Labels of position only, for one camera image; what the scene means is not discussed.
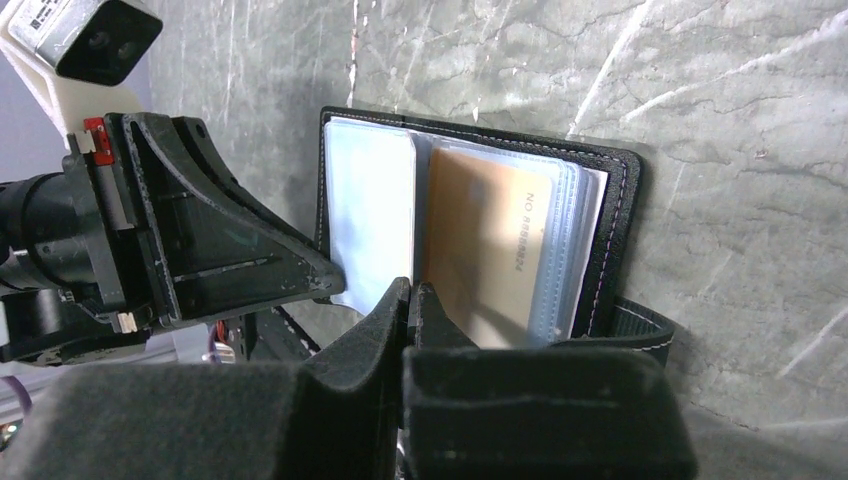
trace black strap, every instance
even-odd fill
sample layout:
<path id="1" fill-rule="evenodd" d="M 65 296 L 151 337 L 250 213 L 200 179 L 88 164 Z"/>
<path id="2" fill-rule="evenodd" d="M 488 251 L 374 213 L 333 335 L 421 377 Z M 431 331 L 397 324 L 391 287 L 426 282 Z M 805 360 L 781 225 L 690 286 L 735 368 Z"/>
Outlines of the black strap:
<path id="1" fill-rule="evenodd" d="M 574 338 L 552 346 L 627 348 L 645 352 L 665 365 L 673 339 L 674 322 L 636 302 L 618 297 L 606 335 Z"/>

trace gold card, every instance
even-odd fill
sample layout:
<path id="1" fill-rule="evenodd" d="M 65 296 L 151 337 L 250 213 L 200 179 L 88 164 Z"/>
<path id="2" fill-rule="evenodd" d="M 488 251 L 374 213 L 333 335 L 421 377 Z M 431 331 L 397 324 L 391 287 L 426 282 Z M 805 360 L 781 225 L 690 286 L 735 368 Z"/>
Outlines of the gold card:
<path id="1" fill-rule="evenodd" d="M 429 184 L 422 279 L 480 347 L 525 345 L 551 179 L 436 148 Z"/>

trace gray marble surface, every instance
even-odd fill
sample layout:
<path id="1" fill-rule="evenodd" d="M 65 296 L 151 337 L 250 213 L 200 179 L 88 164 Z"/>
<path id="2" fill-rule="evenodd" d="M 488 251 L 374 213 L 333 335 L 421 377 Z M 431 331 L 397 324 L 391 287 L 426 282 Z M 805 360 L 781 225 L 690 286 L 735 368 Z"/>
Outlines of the gray marble surface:
<path id="1" fill-rule="evenodd" d="M 323 105 L 636 144 L 621 290 L 683 327 L 704 478 L 848 478 L 845 0 L 151 3 L 157 109 L 304 231 Z M 353 321 L 295 313 L 323 342 Z"/>

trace white bracket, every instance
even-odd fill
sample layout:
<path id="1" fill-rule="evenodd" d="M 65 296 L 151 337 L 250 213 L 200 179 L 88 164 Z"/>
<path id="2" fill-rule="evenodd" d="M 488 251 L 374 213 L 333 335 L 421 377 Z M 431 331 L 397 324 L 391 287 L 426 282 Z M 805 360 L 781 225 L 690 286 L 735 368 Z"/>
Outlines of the white bracket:
<path id="1" fill-rule="evenodd" d="M 60 5 L 77 0 L 61 0 Z M 136 113 L 142 111 L 141 103 L 129 88 L 118 85 L 104 87 L 56 75 L 53 69 L 35 54 L 23 47 L 9 33 L 9 24 L 15 14 L 29 4 L 41 0 L 11 0 L 0 12 L 0 51 L 12 64 L 32 96 L 53 122 L 68 146 L 67 135 L 84 129 L 86 118 L 102 117 L 107 113 Z"/>

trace cable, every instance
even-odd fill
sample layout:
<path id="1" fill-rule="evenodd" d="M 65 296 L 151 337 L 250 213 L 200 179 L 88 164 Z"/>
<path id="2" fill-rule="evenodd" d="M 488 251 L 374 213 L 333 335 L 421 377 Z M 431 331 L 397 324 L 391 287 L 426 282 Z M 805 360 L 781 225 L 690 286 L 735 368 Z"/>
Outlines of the cable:
<path id="1" fill-rule="evenodd" d="M 27 392 L 24 384 L 18 380 L 18 377 L 0 377 L 0 380 L 3 380 L 3 383 L 9 386 L 13 392 L 15 392 L 15 396 L 18 397 L 18 403 L 21 405 L 21 411 L 24 413 L 24 417 L 29 415 L 29 411 L 32 410 L 32 398 L 29 396 L 29 392 Z"/>
<path id="2" fill-rule="evenodd" d="M 209 352 L 209 363 L 221 363 L 221 356 L 218 355 L 218 347 L 215 346 L 215 340 L 217 339 L 218 328 L 213 325 L 209 329 L 209 342 L 206 345 L 206 349 Z"/>

